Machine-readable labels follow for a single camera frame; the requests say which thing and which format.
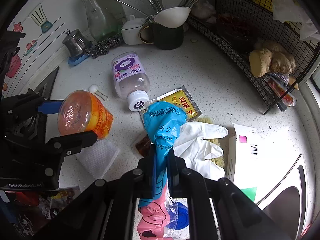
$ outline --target steel kettle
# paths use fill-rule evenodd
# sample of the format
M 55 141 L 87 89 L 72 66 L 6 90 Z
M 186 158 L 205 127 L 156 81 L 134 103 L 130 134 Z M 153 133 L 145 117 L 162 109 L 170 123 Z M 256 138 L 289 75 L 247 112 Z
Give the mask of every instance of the steel kettle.
M 77 59 L 84 55 L 84 49 L 91 48 L 92 46 L 92 42 L 88 41 L 79 29 L 73 32 L 67 31 L 66 35 L 62 43 L 67 46 L 72 59 Z

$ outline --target green mug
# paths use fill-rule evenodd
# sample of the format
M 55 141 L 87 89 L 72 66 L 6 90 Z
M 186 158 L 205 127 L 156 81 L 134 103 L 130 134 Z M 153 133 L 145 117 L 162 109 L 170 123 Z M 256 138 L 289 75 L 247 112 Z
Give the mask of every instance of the green mug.
M 150 28 L 153 34 L 153 40 L 147 41 L 141 38 L 141 33 Z M 176 49 L 183 43 L 183 25 L 178 28 L 167 28 L 159 23 L 149 22 L 149 25 L 142 28 L 138 34 L 141 41 L 145 44 L 154 44 L 157 48 L 163 50 Z

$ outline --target glass bottle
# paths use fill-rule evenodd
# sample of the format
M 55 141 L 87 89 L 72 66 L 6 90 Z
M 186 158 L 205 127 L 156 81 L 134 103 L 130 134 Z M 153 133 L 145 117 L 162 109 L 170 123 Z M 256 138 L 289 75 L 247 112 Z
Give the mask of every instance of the glass bottle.
M 118 25 L 115 17 L 102 7 L 99 0 L 82 0 L 87 12 L 88 26 L 91 36 L 96 41 L 103 41 L 106 38 L 116 35 Z

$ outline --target blue plastic bag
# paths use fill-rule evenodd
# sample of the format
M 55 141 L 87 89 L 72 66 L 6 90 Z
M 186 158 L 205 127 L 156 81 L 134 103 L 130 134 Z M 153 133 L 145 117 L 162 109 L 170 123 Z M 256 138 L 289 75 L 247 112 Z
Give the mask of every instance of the blue plastic bag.
M 144 126 L 152 143 L 156 145 L 156 187 L 153 199 L 141 199 L 139 207 L 158 199 L 167 182 L 165 157 L 180 135 L 180 126 L 187 122 L 187 114 L 178 106 L 158 101 L 143 115 Z

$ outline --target sink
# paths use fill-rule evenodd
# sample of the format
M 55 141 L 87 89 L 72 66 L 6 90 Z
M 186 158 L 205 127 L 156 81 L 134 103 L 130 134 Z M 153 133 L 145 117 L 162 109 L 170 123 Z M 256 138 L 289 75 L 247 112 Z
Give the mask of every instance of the sink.
M 310 223 L 306 220 L 307 181 L 300 155 L 281 181 L 257 203 L 287 235 L 296 240 Z
M 292 240 L 296 239 L 300 220 L 300 195 L 296 187 L 286 188 L 263 211 Z

